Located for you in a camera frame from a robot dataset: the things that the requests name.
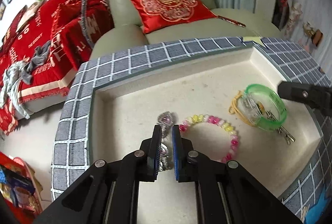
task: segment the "metal screw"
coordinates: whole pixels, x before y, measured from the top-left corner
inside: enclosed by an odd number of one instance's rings
[[[99,159],[99,160],[97,160],[96,162],[95,162],[95,166],[97,167],[97,168],[101,168],[101,167],[103,167],[105,165],[105,161],[103,161],[102,159]]]
[[[195,158],[198,156],[198,152],[197,151],[190,151],[188,153],[188,156],[190,156],[191,158]]]
[[[135,153],[134,153],[134,155],[136,156],[136,157],[141,157],[141,156],[144,156],[144,151],[142,151],[142,150],[137,150]]]
[[[234,161],[234,160],[229,161],[229,162],[227,163],[227,165],[228,165],[230,168],[232,168],[232,169],[236,169],[236,168],[239,166],[239,164],[238,164],[236,161]]]

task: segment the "gray cloth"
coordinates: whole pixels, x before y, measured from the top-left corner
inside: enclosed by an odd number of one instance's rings
[[[38,46],[34,49],[34,55],[30,62],[24,67],[21,72],[22,80],[25,84],[31,84],[32,71],[37,67],[43,65],[49,57],[49,49],[51,41],[47,41],[42,47]]]

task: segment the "beaded bracelet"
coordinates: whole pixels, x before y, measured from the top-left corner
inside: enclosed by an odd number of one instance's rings
[[[193,117],[187,117],[182,124],[179,125],[180,131],[185,132],[187,129],[196,124],[196,123],[212,123],[215,124],[221,128],[223,128],[225,131],[227,131],[230,134],[230,150],[228,151],[227,155],[223,157],[221,160],[217,160],[222,163],[226,163],[227,161],[230,161],[234,159],[236,152],[237,152],[237,147],[239,146],[239,140],[237,136],[236,130],[234,130],[234,127],[232,127],[229,123],[226,123],[224,120],[212,116],[212,115],[194,115]]]

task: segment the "yellow string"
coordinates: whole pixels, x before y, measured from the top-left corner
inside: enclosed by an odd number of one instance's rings
[[[252,124],[247,117],[237,108],[237,101],[240,97],[242,97],[243,93],[238,91],[237,95],[233,98],[232,103],[228,109],[229,114],[236,114],[244,123],[250,125],[251,127],[255,127],[255,124]]]

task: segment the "sofa armrest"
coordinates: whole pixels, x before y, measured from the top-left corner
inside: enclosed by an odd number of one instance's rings
[[[140,27],[128,24],[116,27],[104,34],[92,50],[90,60],[113,52],[148,45]]]

